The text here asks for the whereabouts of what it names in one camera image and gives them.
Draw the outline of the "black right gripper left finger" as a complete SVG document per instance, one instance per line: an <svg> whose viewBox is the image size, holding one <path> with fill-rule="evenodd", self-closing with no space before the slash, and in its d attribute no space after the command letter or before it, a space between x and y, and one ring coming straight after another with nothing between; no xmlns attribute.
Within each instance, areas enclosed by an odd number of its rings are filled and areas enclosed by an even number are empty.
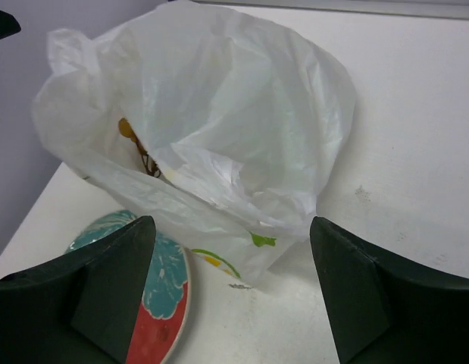
<svg viewBox="0 0 469 364"><path fill-rule="evenodd" d="M0 363L125 363L153 218L0 279Z"/></svg>

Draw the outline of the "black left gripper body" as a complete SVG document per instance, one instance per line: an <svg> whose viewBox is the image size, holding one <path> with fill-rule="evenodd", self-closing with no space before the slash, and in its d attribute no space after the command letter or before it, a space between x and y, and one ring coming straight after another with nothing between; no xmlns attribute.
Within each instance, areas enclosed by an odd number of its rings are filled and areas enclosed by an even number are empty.
<svg viewBox="0 0 469 364"><path fill-rule="evenodd" d="M17 19L13 15L0 10L0 40L13 36L20 31L21 26Z"/></svg>

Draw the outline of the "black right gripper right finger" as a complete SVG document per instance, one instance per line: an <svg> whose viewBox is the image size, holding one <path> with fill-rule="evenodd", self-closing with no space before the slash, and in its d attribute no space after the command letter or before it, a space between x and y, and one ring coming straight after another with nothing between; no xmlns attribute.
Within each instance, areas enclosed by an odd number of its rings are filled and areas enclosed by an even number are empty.
<svg viewBox="0 0 469 364"><path fill-rule="evenodd" d="M326 218L311 250L341 363L469 363L469 279L369 243Z"/></svg>

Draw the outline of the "white plastic bag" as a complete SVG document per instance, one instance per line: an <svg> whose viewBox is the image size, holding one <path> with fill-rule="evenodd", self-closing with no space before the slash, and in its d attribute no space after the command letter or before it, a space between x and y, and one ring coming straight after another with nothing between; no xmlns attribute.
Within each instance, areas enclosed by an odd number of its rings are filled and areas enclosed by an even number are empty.
<svg viewBox="0 0 469 364"><path fill-rule="evenodd" d="M349 137L343 65L290 28L174 1L90 39L48 35L32 104L43 146L219 269L255 283L308 239ZM161 170L146 174L126 118Z"/></svg>

